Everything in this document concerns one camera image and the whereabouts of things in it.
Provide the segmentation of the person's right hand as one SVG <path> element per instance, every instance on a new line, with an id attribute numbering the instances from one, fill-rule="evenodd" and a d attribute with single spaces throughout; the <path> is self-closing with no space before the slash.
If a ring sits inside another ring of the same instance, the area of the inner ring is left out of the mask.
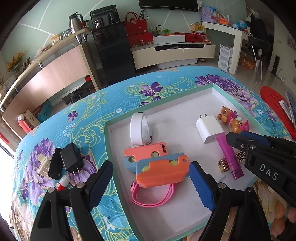
<path id="1" fill-rule="evenodd" d="M 285 229 L 285 219 L 284 214 L 286 212 L 285 206 L 281 201 L 278 201 L 275 205 L 275 214 L 274 221 L 271 225 L 271 234 L 274 237 L 277 237 L 281 233 L 283 233 Z M 287 218 L 290 222 L 295 223 L 295 208 L 291 207 L 288 211 Z"/>

